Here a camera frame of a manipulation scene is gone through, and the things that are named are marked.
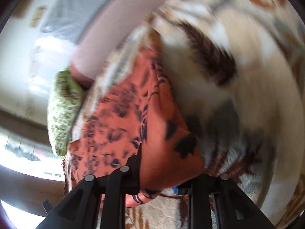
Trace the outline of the grey pillow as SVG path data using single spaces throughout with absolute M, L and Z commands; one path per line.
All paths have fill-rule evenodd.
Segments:
M 76 45 L 96 14 L 111 0 L 57 0 L 40 31 Z

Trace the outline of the orange floral garment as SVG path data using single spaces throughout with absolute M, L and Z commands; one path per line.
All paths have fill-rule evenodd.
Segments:
M 68 146 L 67 186 L 86 175 L 109 175 L 141 153 L 141 193 L 126 197 L 127 207 L 148 203 L 162 190 L 204 171 L 191 133 L 174 101 L 169 78 L 155 45 L 137 51 L 135 67 L 123 83 L 98 100 L 81 137 Z

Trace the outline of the stained glass window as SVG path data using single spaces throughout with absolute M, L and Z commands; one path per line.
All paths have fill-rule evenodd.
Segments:
M 1 127 L 1 165 L 43 179 L 64 181 L 62 158 L 52 148 Z

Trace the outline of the beige leaf-print blanket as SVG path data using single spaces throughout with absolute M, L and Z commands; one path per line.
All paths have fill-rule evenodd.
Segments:
M 72 130 L 155 45 L 174 101 L 197 137 L 202 174 L 227 175 L 276 228 L 304 209 L 304 25 L 287 0 L 165 0 L 109 54 Z M 166 188 L 127 207 L 128 228 L 185 228 L 186 199 Z

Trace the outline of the green white patterned pillow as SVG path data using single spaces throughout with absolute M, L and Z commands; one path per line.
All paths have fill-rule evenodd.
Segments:
M 47 132 L 53 154 L 59 157 L 67 152 L 71 128 L 85 95 L 86 90 L 74 80 L 68 68 L 56 74 L 47 105 Z

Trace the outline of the pink bolster headboard cushion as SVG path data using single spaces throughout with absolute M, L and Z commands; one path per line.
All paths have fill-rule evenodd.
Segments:
M 165 0 L 110 0 L 89 24 L 80 38 L 69 64 L 69 71 L 85 88 L 91 87 L 105 67 L 105 60 L 141 22 L 144 16 Z

